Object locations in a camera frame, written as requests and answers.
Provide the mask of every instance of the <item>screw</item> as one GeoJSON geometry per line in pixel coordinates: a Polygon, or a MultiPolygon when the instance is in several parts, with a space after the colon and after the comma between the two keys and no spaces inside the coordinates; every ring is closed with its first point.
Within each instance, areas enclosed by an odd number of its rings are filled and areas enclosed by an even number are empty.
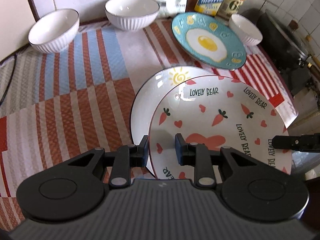
{"type": "Polygon", "coordinates": [[[122,186],[127,183],[127,180],[122,177],[116,177],[111,180],[111,184],[115,186],[122,186]]]}
{"type": "Polygon", "coordinates": [[[202,186],[211,186],[214,184],[214,179],[209,177],[202,177],[198,180],[202,186]]]}

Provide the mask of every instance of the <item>lovely bear plate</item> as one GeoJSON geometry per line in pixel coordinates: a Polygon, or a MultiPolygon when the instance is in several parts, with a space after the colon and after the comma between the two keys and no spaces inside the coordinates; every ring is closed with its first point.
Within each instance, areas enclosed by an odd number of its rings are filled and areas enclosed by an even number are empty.
{"type": "Polygon", "coordinates": [[[276,135],[288,135],[280,115],[252,87],[231,78],[202,76],[173,88],[154,112],[149,129],[150,159],[158,179],[193,179],[194,168],[180,166],[174,136],[210,150],[231,146],[290,174],[292,154],[274,149],[276,135]]]}

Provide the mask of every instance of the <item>white bowl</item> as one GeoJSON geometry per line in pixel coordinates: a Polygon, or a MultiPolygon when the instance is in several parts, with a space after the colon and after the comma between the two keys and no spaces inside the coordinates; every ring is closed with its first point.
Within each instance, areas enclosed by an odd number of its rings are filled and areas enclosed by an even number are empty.
{"type": "Polygon", "coordinates": [[[74,9],[59,9],[43,16],[31,28],[28,41],[42,53],[57,53],[68,47],[77,35],[79,14],[74,9]]]}
{"type": "Polygon", "coordinates": [[[109,0],[105,5],[109,21],[124,31],[136,31],[150,25],[159,13],[155,0],[109,0]]]}
{"type": "MultiPolygon", "coordinates": [[[[130,113],[130,132],[134,144],[139,144],[149,127],[154,111],[162,98],[176,85],[191,78],[214,75],[207,70],[193,66],[176,66],[164,69],[150,77],[138,91],[130,113]]],[[[153,169],[148,159],[147,168],[153,169]]]]}
{"type": "Polygon", "coordinates": [[[240,14],[231,15],[229,28],[237,34],[244,45],[256,46],[262,41],[262,34],[259,29],[240,14]]]}

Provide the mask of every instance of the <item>pot handle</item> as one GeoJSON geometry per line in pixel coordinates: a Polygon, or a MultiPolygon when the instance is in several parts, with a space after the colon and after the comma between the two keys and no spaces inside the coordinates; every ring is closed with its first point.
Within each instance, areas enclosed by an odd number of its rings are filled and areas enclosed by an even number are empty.
{"type": "Polygon", "coordinates": [[[310,70],[311,74],[320,82],[320,70],[313,64],[308,64],[308,69],[310,70]]]}

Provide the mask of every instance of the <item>wooden handle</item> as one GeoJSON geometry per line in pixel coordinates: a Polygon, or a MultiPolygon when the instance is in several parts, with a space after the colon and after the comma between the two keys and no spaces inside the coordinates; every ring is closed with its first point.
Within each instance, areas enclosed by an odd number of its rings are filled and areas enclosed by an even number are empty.
{"type": "Polygon", "coordinates": [[[313,64],[308,64],[308,69],[310,70],[311,74],[320,82],[320,70],[313,64]]]}
{"type": "Polygon", "coordinates": [[[317,59],[316,56],[312,56],[312,60],[316,63],[316,65],[318,66],[318,68],[320,68],[320,61],[319,61],[319,59],[317,59]]]}

